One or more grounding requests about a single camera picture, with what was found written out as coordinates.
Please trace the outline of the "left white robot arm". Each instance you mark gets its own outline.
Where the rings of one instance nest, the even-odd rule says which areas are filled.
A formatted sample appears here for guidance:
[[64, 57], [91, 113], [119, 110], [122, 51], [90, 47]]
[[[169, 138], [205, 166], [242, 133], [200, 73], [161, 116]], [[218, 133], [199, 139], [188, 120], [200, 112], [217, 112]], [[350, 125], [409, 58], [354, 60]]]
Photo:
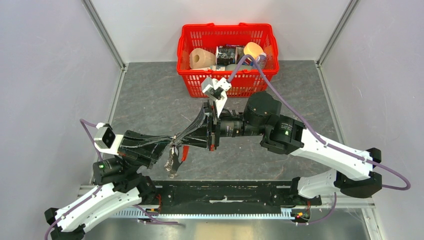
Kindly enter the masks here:
[[146, 135], [134, 131], [115, 134], [109, 126], [98, 128], [92, 143], [98, 153], [112, 157], [92, 165], [95, 186], [62, 208], [49, 208], [44, 216], [48, 240], [81, 240], [103, 220], [138, 204], [157, 200], [157, 188], [140, 167], [151, 168], [172, 142], [167, 135]]

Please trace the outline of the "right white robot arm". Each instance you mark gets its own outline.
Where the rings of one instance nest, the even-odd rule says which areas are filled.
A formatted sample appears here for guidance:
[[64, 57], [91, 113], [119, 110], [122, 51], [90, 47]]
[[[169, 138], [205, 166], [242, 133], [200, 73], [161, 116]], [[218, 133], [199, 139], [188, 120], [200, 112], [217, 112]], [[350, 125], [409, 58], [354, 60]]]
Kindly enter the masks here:
[[221, 138], [261, 136], [260, 145], [269, 152], [329, 167], [327, 172], [292, 180], [288, 197], [296, 205], [331, 193], [365, 199], [382, 189], [382, 176], [374, 172], [374, 163], [381, 162], [379, 149], [357, 150], [322, 137], [304, 122], [282, 115], [281, 108], [282, 103], [265, 91], [252, 94], [242, 112], [219, 110], [207, 101], [174, 144], [213, 151]]

